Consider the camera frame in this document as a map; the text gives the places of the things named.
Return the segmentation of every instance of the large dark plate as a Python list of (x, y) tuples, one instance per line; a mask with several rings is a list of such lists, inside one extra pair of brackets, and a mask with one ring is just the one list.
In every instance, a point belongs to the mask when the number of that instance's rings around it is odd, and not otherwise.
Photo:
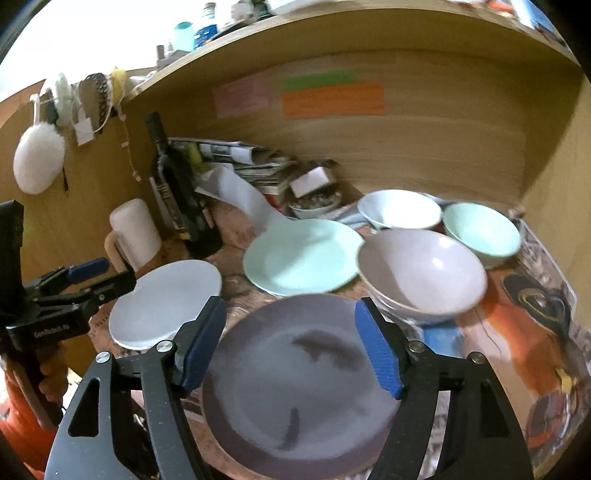
[(203, 383), (204, 414), (222, 449), (282, 480), (371, 465), (398, 403), (378, 385), (354, 311), (353, 300), (302, 295), (228, 332)]

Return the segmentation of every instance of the green sticky note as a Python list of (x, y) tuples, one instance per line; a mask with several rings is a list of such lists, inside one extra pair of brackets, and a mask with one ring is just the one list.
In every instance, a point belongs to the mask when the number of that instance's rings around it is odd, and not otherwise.
[(295, 92), (296, 90), (307, 90), (309, 88), (330, 87), (345, 83), (356, 83), (357, 78), (354, 72), (341, 72), (340, 70), (313, 75), (302, 75), (283, 80), (283, 90)]

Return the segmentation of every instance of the wooden shelf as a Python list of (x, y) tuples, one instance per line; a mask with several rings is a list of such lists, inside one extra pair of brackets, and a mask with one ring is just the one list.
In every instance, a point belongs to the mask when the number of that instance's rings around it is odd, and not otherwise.
[(215, 40), (156, 73), (127, 101), (190, 92), (293, 60), (394, 49), (579, 68), (568, 48), (487, 10), (447, 0), (345, 0), (263, 20)]

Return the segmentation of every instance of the mug handle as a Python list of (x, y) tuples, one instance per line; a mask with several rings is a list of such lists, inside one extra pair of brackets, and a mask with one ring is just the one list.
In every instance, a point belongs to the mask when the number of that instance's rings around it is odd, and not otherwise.
[(105, 252), (117, 272), (124, 272), (127, 270), (127, 265), (123, 255), (121, 255), (119, 248), (117, 247), (118, 240), (119, 235), (117, 232), (112, 231), (109, 233), (109, 235), (105, 237)]

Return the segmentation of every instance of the white fluffy pom-pom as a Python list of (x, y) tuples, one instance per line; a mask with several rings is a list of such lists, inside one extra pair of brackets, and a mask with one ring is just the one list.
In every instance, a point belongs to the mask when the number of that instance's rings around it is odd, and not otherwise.
[(38, 195), (49, 188), (64, 166), (66, 142), (46, 122), (29, 127), (14, 152), (14, 178), (19, 188)]

